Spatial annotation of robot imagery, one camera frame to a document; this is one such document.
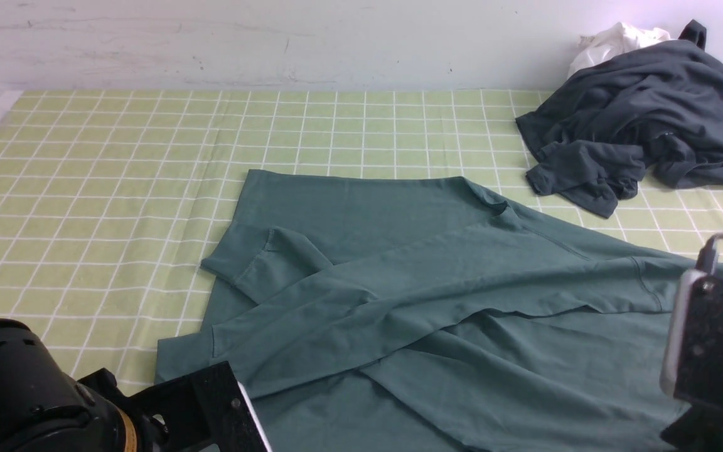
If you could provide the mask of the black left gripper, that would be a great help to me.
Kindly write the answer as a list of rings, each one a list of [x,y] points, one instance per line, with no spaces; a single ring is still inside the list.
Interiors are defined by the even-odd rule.
[[[261,451],[229,363],[221,363],[124,395],[112,372],[78,383],[103,408],[101,451]]]

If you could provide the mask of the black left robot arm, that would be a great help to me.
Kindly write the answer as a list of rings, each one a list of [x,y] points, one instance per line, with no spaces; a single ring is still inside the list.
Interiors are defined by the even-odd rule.
[[[230,364],[124,395],[100,369],[75,380],[20,321],[0,318],[0,451],[270,451]]]

